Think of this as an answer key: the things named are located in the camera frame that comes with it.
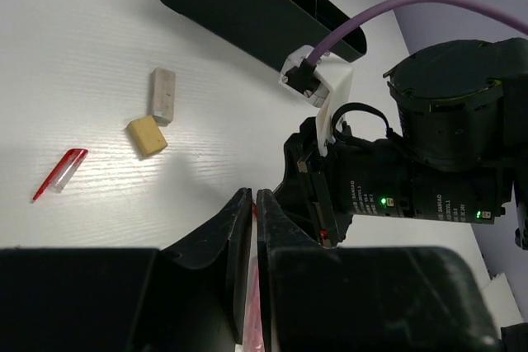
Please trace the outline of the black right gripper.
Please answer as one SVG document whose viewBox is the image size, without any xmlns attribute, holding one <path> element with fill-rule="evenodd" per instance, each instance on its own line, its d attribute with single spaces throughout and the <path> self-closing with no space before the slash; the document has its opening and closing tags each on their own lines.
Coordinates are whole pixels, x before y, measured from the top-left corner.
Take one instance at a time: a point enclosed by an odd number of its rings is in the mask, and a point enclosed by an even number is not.
<svg viewBox="0 0 528 352">
<path fill-rule="evenodd" d="M 275 198 L 316 242 L 342 242 L 356 215 L 491 224 L 516 204 L 515 242 L 527 246 L 527 41 L 453 40 L 386 73 L 400 128 L 375 141 L 330 120 L 326 153 L 308 118 L 285 143 Z"/>
</svg>

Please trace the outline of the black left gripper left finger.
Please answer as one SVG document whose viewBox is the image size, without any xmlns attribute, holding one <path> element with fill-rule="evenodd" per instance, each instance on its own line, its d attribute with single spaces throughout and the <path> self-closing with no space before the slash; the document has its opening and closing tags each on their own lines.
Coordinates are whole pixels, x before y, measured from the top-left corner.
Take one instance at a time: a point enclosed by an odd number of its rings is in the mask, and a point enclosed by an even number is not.
<svg viewBox="0 0 528 352">
<path fill-rule="evenodd" d="M 211 219 L 162 251 L 169 344 L 237 344 L 243 338 L 252 191 L 239 189 Z"/>
</svg>

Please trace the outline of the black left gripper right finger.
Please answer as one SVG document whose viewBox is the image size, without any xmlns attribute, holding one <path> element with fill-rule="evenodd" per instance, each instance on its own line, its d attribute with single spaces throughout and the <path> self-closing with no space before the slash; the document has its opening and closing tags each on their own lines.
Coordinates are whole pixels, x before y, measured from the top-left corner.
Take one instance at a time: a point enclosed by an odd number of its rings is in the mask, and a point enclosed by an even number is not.
<svg viewBox="0 0 528 352">
<path fill-rule="evenodd" d="M 257 193 L 257 256 L 266 351 L 342 350 L 342 263 Z"/>
</svg>

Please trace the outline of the red ballpoint pen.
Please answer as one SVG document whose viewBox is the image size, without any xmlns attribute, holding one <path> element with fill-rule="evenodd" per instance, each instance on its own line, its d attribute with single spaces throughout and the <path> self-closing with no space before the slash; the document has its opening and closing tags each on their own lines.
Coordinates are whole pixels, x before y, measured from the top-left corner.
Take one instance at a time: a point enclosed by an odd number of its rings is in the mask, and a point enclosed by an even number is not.
<svg viewBox="0 0 528 352">
<path fill-rule="evenodd" d="M 252 203 L 252 235 L 248 262 L 243 343 L 239 351 L 264 351 L 257 257 L 257 205 Z"/>
</svg>

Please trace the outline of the grey white eraser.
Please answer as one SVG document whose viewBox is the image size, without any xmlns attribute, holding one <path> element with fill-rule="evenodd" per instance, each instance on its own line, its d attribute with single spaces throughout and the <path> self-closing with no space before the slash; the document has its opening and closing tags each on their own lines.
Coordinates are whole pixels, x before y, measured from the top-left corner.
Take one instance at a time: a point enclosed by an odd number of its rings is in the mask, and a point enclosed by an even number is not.
<svg viewBox="0 0 528 352">
<path fill-rule="evenodd" d="M 165 68 L 155 68 L 150 75 L 149 114 L 161 125 L 174 119 L 176 74 Z"/>
</svg>

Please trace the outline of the red pen cap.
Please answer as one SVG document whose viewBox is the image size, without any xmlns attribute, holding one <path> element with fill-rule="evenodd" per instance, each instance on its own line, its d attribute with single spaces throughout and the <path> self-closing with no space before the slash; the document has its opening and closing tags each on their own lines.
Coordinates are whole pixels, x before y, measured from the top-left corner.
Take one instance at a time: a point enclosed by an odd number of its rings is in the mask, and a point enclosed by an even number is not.
<svg viewBox="0 0 528 352">
<path fill-rule="evenodd" d="M 36 202 L 49 189 L 58 193 L 62 192 L 88 153 L 89 151 L 85 148 L 70 148 L 44 179 L 31 201 Z"/>
</svg>

